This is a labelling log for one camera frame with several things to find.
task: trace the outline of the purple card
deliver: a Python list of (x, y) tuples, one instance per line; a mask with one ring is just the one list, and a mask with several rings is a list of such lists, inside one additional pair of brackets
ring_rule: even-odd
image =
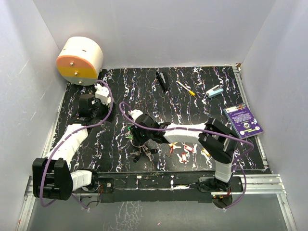
[(263, 132), (245, 103), (223, 109), (241, 139)]

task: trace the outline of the black marble surface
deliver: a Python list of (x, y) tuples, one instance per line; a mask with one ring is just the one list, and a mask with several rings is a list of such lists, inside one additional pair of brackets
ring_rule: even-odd
[[(155, 77), (157, 70), (169, 75), (170, 91), (167, 94), (164, 94)], [(99, 79), (106, 81), (112, 90), (117, 103), (116, 116), (113, 123), (105, 122), (100, 127), (93, 128), (75, 153), (70, 163), (71, 171), (81, 168), (100, 172), (215, 170), (215, 161), (202, 155), (201, 148), (196, 144), (188, 144), (194, 146), (196, 152), (187, 152), (187, 162), (183, 163), (181, 153), (185, 152), (184, 143), (177, 143), (180, 148), (175, 149), (170, 157), (167, 144), (149, 141), (146, 146), (157, 147), (159, 153), (152, 156), (152, 162), (148, 157), (142, 156), (134, 163), (130, 153), (137, 149), (125, 137), (128, 124), (122, 117), (118, 104), (125, 101), (132, 109), (143, 111), (157, 122), (198, 124), (214, 117), (230, 127), (223, 109), (243, 102), (232, 67), (107, 69), (101, 72)], [(196, 96), (192, 97), (179, 87), (177, 80), (190, 86)], [(224, 92), (214, 98), (206, 98), (205, 92), (217, 84), (223, 87)], [(94, 86), (67, 85), (53, 146), (63, 136), (73, 111), (78, 107), (78, 98), (84, 93), (95, 94)], [(264, 169), (256, 139), (252, 137), (248, 140), (255, 148), (241, 159), (241, 165), (244, 169)], [(246, 145), (239, 144), (236, 155), (247, 148)]]

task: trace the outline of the small red object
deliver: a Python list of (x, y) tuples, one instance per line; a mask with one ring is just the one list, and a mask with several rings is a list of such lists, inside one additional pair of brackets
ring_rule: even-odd
[(193, 153), (193, 148), (191, 146), (185, 145), (184, 149), (186, 149), (188, 152)]
[(182, 153), (182, 161), (183, 161), (183, 162), (186, 162), (186, 161), (187, 161), (187, 159), (186, 159), (186, 153)]

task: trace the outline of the orange and white cylinder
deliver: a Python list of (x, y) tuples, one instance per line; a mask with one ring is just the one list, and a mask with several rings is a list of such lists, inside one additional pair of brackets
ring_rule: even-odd
[(69, 82), (88, 86), (95, 83), (103, 64), (100, 46), (86, 37), (71, 37), (59, 54), (56, 65)]

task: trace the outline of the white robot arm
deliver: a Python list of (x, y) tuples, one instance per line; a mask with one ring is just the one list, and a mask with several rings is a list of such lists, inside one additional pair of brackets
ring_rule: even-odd
[(133, 110), (129, 112), (129, 115), (135, 121), (135, 123), (147, 128), (187, 128), (167, 131), (152, 131), (142, 129), (138, 126), (132, 126), (130, 131), (133, 135), (133, 142), (137, 146), (143, 145), (149, 139), (152, 139), (157, 143), (191, 142), (203, 146), (215, 159), (216, 180), (229, 184), (230, 178), (232, 176), (232, 161), (234, 158), (233, 154), (237, 147), (237, 142), (221, 136), (215, 137), (202, 131), (188, 130), (189, 128), (209, 130), (237, 138), (237, 134), (226, 127), (224, 124), (214, 118), (209, 119), (206, 123), (196, 125), (176, 125), (172, 123), (159, 124), (140, 110)]
[(92, 183), (91, 171), (77, 170), (70, 173), (68, 164), (81, 143), (88, 137), (90, 129), (86, 129), (85, 126), (91, 125), (95, 119), (103, 119), (108, 113), (110, 104), (113, 103), (108, 88), (99, 84), (95, 88), (95, 96), (92, 94), (80, 96), (78, 114), (72, 117), (71, 124), (56, 146), (44, 158), (37, 158), (33, 162), (33, 194), (36, 197), (39, 197), (45, 165), (55, 149), (57, 151), (51, 158), (44, 183), (44, 198), (67, 200), (73, 191)]

